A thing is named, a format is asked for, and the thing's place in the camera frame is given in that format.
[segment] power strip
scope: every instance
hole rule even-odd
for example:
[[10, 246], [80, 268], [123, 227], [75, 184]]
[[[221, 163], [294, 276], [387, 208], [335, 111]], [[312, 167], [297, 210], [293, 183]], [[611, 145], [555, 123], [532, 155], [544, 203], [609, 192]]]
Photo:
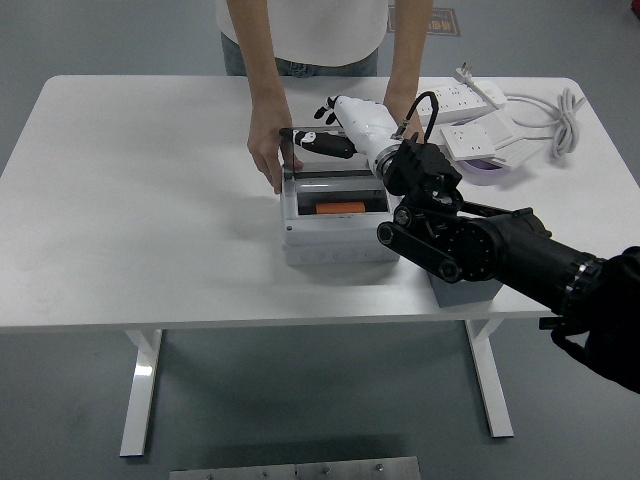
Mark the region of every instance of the power strip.
[[[499, 108], [504, 108], [507, 104], [507, 97], [491, 80], [479, 80], [476, 82], [476, 86], [491, 98]], [[430, 90], [436, 94], [439, 104], [436, 124], [460, 122], [470, 118], [478, 118], [495, 111], [495, 108], [485, 102], [480, 95], [466, 84], [460, 83]], [[433, 112], [431, 104], [423, 101], [418, 105], [417, 111], [422, 124], [427, 125]]]

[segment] gray base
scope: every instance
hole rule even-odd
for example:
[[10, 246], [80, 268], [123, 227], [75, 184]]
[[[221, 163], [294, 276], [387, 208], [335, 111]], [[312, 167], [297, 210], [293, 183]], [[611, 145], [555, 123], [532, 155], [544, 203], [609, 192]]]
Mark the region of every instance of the gray base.
[[440, 307], [493, 300], [503, 285], [497, 280], [487, 280], [486, 282], [466, 282], [463, 280], [451, 284], [431, 273], [427, 272], [427, 274]]
[[169, 480], [420, 480], [416, 457], [171, 472]]

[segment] metal plate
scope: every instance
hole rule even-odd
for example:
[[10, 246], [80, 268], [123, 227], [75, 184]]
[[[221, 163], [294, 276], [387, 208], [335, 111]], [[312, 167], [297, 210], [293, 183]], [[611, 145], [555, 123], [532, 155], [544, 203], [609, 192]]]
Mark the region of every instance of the metal plate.
[[169, 480], [420, 480], [416, 457], [171, 472]]

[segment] metal bolt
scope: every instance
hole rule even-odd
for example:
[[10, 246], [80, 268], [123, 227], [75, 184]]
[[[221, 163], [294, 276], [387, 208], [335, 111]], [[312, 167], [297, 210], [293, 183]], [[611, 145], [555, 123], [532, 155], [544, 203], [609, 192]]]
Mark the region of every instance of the metal bolt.
[[396, 222], [398, 222], [403, 227], [406, 227], [407, 225], [409, 225], [409, 223], [411, 223], [411, 217], [406, 210], [398, 210], [396, 212]]

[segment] gray floor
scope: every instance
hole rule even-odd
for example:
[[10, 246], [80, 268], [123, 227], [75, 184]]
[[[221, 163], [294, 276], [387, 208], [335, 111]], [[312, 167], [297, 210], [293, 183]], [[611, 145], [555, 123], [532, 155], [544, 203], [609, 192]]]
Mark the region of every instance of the gray floor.
[[[629, 4], [437, 2], [455, 8], [462, 35], [429, 38], [423, 75], [468, 61], [478, 76], [570, 77], [639, 181], [640, 20]], [[0, 168], [51, 76], [224, 74], [213, 17], [212, 0], [0, 0]], [[389, 36], [381, 75], [391, 48]], [[416, 455], [425, 480], [638, 478], [640, 397], [567, 358], [535, 319], [492, 338], [508, 440], [488, 435], [459, 322], [171, 331], [148, 453], [125, 460], [135, 350], [124, 334], [3, 335], [0, 478], [164, 479], [400, 455]]]

